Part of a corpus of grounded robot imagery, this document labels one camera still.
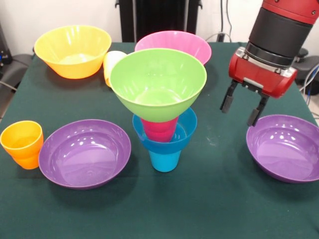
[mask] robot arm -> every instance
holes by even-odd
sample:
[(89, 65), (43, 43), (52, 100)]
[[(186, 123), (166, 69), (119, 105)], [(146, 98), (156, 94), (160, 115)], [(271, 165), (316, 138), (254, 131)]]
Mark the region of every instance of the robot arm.
[(269, 97), (279, 98), (296, 78), (291, 65), (319, 16), (319, 0), (264, 0), (249, 42), (232, 56), (232, 78), (220, 109), (227, 113), (238, 84), (261, 100), (248, 125), (255, 126)]

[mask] yellow bowl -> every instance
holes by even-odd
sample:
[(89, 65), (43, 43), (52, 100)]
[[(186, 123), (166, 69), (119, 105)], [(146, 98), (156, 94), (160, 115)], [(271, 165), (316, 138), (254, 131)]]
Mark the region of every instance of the yellow bowl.
[(100, 69), (111, 43), (110, 35), (97, 27), (64, 26), (40, 36), (34, 52), (58, 75), (81, 79)]

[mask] plastic cup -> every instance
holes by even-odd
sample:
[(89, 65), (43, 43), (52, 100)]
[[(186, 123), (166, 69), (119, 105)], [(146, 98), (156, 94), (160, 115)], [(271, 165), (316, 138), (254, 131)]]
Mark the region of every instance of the plastic cup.
[(181, 150), (170, 154), (149, 151), (153, 168), (162, 173), (170, 172), (177, 167), (180, 153)]
[(126, 56), (127, 54), (122, 51), (109, 51), (108, 53), (106, 53), (103, 60), (103, 68), (105, 83), (108, 87), (111, 87), (109, 82), (109, 76), (111, 74), (113, 67), (116, 65), (116, 63), (118, 63)]
[(0, 143), (14, 161), (24, 169), (39, 166), (38, 156), (43, 146), (41, 126), (24, 120), (9, 125), (0, 135)]
[(188, 145), (197, 127), (195, 112), (188, 108), (178, 117), (176, 130), (170, 142), (156, 142), (150, 140), (143, 129), (142, 120), (133, 115), (133, 127), (143, 144), (149, 151), (151, 163), (159, 172), (174, 170), (179, 162), (181, 151)]
[(156, 123), (141, 119), (146, 136), (156, 142), (170, 142), (176, 129), (177, 120), (178, 117), (170, 121)]

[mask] pink cup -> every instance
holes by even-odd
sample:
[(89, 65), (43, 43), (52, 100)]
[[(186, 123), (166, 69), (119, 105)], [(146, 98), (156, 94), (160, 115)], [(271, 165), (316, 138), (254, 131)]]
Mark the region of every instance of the pink cup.
[(173, 138), (178, 117), (161, 123), (141, 119), (146, 136), (153, 141), (167, 143)]

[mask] green tablecloth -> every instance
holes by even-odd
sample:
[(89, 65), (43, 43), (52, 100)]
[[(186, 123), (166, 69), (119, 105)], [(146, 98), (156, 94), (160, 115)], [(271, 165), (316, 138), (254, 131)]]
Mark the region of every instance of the green tablecloth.
[[(75, 120), (103, 119), (122, 127), (132, 156), (121, 174), (90, 191), (59, 187), (39, 169), (17, 166), (0, 149), (0, 239), (317, 239), (319, 183), (286, 184), (259, 169), (250, 155), (246, 121), (260, 97), (238, 87), (228, 114), (219, 110), (238, 43), (213, 43), (208, 79), (192, 108), (197, 130), (177, 168), (155, 171), (130, 113), (105, 85), (103, 73), (66, 80), (34, 58), (0, 123), (35, 120), (45, 138)], [(132, 52), (133, 44), (112, 50)], [(270, 99), (263, 115), (315, 122), (296, 85)]]

